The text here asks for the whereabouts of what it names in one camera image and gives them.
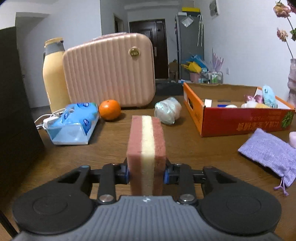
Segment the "purple decoration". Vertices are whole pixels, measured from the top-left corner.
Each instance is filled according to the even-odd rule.
[[[255,97],[255,101],[260,103],[260,104],[264,104],[264,99],[262,95],[256,95]]]
[[[212,49],[212,61],[211,61],[212,66],[211,67],[213,71],[219,72],[223,65],[223,62],[224,62],[224,59],[223,58],[219,59]]]
[[[285,186],[289,187],[296,178],[296,149],[258,128],[238,151],[280,176],[281,184],[274,189],[281,188],[288,196]]]

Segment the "dried rose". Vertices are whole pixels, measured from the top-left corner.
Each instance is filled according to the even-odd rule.
[[[287,42],[287,37],[288,37],[288,34],[285,30],[279,30],[277,29],[277,32],[276,32],[277,36],[279,37],[279,39],[283,42]]]
[[[274,6],[274,12],[279,18],[287,18],[290,17],[291,9],[285,5],[283,5],[281,2],[278,2]]]
[[[288,6],[291,8],[291,12],[296,13],[296,7],[294,7],[289,0],[287,2],[288,2]]]

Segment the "blue plush toy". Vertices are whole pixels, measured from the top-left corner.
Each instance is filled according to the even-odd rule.
[[[264,99],[264,104],[267,106],[276,109],[277,108],[277,103],[276,103],[276,96],[274,92],[272,91],[272,88],[269,86],[265,85],[262,88],[263,92],[263,99]]]

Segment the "cardboard box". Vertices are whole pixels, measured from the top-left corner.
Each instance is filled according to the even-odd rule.
[[[174,80],[176,83],[178,83],[178,62],[175,59],[173,62],[169,63],[169,78],[171,80]]]
[[[282,131],[290,127],[295,108],[276,97],[278,109],[242,109],[244,95],[262,94],[262,88],[243,85],[184,83],[184,102],[202,137],[239,135],[254,132]],[[205,99],[212,107],[205,107]],[[239,108],[221,108],[234,104]]]

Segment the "pink suitcase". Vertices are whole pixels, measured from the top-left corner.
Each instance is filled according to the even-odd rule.
[[[70,48],[63,66],[72,103],[114,99],[141,107],[155,95],[153,48],[143,34],[109,34]]]

